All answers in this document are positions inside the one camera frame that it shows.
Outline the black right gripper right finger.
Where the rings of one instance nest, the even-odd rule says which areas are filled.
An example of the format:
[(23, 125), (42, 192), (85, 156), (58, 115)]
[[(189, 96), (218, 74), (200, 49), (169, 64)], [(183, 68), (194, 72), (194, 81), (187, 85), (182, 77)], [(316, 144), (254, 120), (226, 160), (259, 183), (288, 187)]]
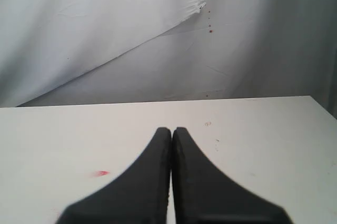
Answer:
[(176, 223), (290, 223), (286, 211), (219, 170), (186, 128), (172, 139), (172, 182)]

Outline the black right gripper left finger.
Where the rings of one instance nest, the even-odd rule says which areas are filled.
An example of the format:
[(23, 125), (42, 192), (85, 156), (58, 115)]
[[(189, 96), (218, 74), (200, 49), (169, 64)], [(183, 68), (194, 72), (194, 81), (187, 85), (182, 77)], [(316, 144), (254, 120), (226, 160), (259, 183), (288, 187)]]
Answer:
[(140, 156), (114, 181), (68, 206), (58, 223), (166, 223), (171, 132), (158, 128)]

